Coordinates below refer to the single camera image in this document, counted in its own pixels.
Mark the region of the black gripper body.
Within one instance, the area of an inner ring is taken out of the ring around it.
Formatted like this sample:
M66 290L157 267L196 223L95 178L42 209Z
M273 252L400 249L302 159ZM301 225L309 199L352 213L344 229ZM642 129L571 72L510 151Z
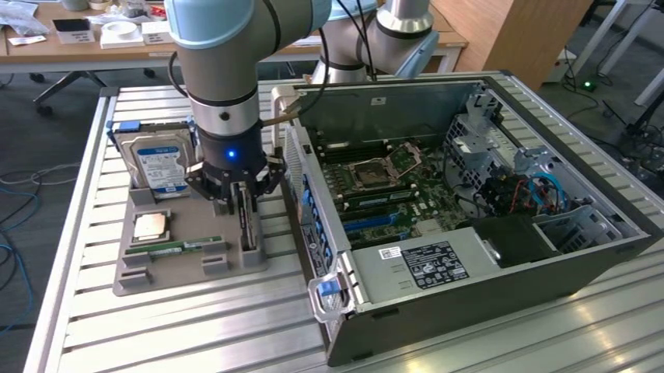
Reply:
M246 132L232 136L213 134L200 127L198 140L205 163L216 170L214 174L228 173L232 183L245 181L246 176L256 177L266 167L261 120Z

